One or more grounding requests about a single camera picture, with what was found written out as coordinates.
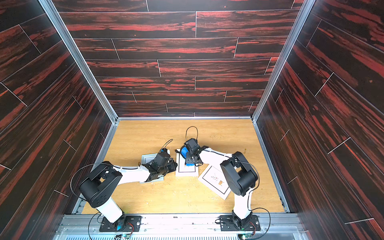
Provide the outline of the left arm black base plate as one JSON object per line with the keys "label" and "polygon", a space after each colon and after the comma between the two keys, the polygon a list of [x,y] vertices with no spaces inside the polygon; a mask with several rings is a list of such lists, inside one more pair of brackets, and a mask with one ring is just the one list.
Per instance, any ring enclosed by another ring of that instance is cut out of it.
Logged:
{"label": "left arm black base plate", "polygon": [[123,215],[114,223],[103,217],[99,231],[101,233],[122,232],[134,233],[138,232],[141,227],[142,216]]}

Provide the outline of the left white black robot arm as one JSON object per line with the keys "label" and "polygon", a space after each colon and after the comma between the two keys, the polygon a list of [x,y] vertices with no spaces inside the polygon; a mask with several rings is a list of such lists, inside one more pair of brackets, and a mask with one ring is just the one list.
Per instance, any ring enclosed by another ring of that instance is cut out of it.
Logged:
{"label": "left white black robot arm", "polygon": [[80,192],[94,209],[97,209],[111,223],[120,223],[124,212],[112,198],[116,187],[127,183],[147,183],[176,171],[178,164],[165,160],[159,165],[155,160],[138,167],[114,166],[110,162],[100,163],[80,184]]}

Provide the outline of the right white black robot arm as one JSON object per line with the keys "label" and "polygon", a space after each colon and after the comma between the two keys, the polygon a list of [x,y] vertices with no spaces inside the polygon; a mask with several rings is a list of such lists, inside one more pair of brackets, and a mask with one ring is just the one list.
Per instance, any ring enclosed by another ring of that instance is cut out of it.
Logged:
{"label": "right white black robot arm", "polygon": [[250,201],[252,191],[256,189],[259,175],[241,152],[225,154],[207,146],[180,149],[181,156],[187,164],[208,164],[218,167],[224,174],[230,190],[235,194],[235,205],[232,210],[233,222],[237,229],[247,227],[252,218]]}

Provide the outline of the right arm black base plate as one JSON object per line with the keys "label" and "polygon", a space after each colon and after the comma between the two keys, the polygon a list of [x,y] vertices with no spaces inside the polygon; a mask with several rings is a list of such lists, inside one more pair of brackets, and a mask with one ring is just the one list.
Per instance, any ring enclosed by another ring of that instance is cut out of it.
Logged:
{"label": "right arm black base plate", "polygon": [[220,225],[222,232],[235,232],[235,231],[252,231],[259,232],[261,230],[259,219],[256,215],[248,216],[243,220],[232,215],[221,215],[215,221]]}

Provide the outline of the light blue picture frame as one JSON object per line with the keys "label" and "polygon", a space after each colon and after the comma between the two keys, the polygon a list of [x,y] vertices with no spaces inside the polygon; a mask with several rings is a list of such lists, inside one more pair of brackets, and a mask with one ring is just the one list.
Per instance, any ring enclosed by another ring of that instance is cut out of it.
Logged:
{"label": "light blue picture frame", "polygon": [[[147,164],[149,163],[150,161],[154,160],[155,157],[156,157],[157,154],[147,154],[147,155],[142,155],[141,157],[141,165],[143,164]],[[152,183],[154,182],[161,182],[161,181],[164,181],[164,176],[156,179],[156,180],[153,180]]]}

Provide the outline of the cream white picture frame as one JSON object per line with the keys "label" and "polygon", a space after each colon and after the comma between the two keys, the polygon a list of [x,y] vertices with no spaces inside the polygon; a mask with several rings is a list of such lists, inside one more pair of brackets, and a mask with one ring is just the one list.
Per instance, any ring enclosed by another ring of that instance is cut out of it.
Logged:
{"label": "cream white picture frame", "polygon": [[215,165],[208,165],[198,180],[223,200],[226,200],[231,192],[222,170]]}

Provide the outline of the white picture frame black border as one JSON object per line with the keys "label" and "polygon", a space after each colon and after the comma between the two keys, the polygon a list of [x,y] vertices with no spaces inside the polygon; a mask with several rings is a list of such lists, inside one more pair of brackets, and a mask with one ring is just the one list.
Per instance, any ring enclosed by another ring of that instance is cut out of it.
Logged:
{"label": "white picture frame black border", "polygon": [[198,177],[199,168],[195,165],[187,166],[186,160],[180,153],[176,153],[176,162],[178,164],[176,169],[176,177]]}

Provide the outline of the blue microfiber cloth black trim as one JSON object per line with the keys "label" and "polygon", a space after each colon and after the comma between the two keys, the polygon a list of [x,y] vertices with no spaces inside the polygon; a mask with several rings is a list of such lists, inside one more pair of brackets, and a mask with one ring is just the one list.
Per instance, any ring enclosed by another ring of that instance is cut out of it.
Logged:
{"label": "blue microfiber cloth black trim", "polygon": [[191,150],[191,147],[187,145],[183,146],[180,150],[180,154],[184,158],[186,166],[195,165],[195,161],[193,159],[193,151]]}

